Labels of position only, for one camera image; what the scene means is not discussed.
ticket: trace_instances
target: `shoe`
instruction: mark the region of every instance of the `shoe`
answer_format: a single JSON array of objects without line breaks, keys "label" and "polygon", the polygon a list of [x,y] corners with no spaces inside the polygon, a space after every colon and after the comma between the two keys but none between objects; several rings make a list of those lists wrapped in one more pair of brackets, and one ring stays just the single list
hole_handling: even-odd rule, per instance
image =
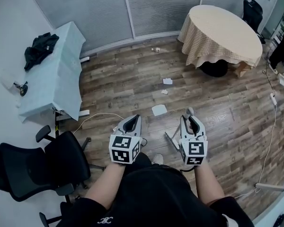
[{"label": "shoe", "polygon": [[269,68],[273,71],[274,74],[278,75],[278,71],[276,69],[273,69],[272,66],[270,64],[269,65]]},{"label": "shoe", "polygon": [[156,154],[155,157],[152,160],[152,163],[162,165],[163,164],[163,155]]}]

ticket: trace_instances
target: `paper scrap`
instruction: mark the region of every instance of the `paper scrap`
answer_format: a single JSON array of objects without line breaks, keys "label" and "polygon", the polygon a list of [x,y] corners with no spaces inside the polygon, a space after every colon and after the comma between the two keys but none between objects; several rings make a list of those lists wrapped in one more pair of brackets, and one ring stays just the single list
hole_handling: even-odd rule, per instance
[{"label": "paper scrap", "polygon": [[165,79],[163,79],[163,83],[164,83],[164,84],[171,85],[171,84],[172,84],[172,79],[170,79],[170,78],[165,78]]},{"label": "paper scrap", "polygon": [[167,113],[167,109],[166,109],[165,105],[163,105],[163,104],[154,106],[151,109],[152,109],[152,112],[155,116]]}]

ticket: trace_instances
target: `white cable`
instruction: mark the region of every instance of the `white cable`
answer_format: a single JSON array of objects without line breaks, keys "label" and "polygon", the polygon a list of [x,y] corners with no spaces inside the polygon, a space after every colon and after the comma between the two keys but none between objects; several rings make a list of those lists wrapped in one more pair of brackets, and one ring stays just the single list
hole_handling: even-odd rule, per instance
[{"label": "white cable", "polygon": [[[275,122],[276,122],[276,111],[277,111],[277,105],[275,106]],[[271,130],[271,138],[270,138],[270,143],[269,143],[269,146],[268,146],[268,152],[267,152],[266,157],[265,157],[265,160],[264,160],[262,172],[261,172],[261,175],[260,175],[260,178],[259,178],[258,183],[260,183],[260,181],[261,181],[261,177],[262,177],[262,174],[263,174],[264,168],[265,168],[265,163],[266,163],[266,160],[267,160],[269,151],[270,151],[271,143],[273,142],[273,133],[274,133],[274,128],[275,128],[275,122],[274,122],[274,125],[273,125],[273,129]],[[240,195],[240,196],[238,196],[238,197],[235,197],[235,199],[237,199],[237,198],[239,198],[239,197],[242,197],[242,196],[245,196],[245,195],[250,195],[250,194],[252,194],[253,192],[258,193],[260,190],[261,190],[261,189],[259,189],[259,190],[257,191],[257,188],[255,188],[254,190],[252,190],[252,191],[250,191],[250,192],[248,192],[248,193],[246,193],[246,194],[242,194],[242,195]]]},{"label": "white cable", "polygon": [[78,129],[76,129],[76,131],[74,132],[74,133],[76,133],[80,128],[81,128],[81,126],[84,124],[84,122],[85,121],[87,121],[87,120],[89,120],[89,119],[91,119],[92,117],[94,117],[94,116],[96,116],[96,115],[98,115],[98,114],[109,114],[109,115],[115,115],[115,116],[118,116],[119,118],[121,118],[121,119],[124,119],[124,118],[122,118],[121,116],[119,116],[119,115],[117,115],[117,114],[115,114],[115,113],[97,113],[97,114],[94,114],[93,116],[91,116],[91,117],[89,117],[89,118],[87,118],[86,120],[84,120],[83,122],[82,122],[82,124],[79,126],[79,128]]}]

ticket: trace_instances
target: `chair armrest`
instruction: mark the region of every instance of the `chair armrest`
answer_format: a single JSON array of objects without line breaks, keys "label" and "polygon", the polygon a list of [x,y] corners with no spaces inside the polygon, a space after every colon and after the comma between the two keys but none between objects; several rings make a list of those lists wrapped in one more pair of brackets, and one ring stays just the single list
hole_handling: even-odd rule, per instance
[{"label": "chair armrest", "polygon": [[59,196],[66,196],[73,193],[75,191],[75,187],[73,184],[69,183],[64,186],[56,188],[55,191]]},{"label": "chair armrest", "polygon": [[55,138],[49,136],[48,134],[51,132],[51,128],[49,125],[44,126],[39,132],[36,134],[36,141],[39,143],[43,139],[54,140]]}]

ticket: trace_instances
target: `beige tablecloth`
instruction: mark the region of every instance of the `beige tablecloth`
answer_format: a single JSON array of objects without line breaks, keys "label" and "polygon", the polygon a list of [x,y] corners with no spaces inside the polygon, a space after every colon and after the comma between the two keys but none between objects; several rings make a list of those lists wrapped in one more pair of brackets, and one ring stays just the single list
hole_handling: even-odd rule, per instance
[{"label": "beige tablecloth", "polygon": [[257,34],[238,16],[224,9],[200,5],[193,7],[178,37],[182,52],[188,55],[186,65],[201,66],[204,62],[244,61],[255,67],[262,55]]}]

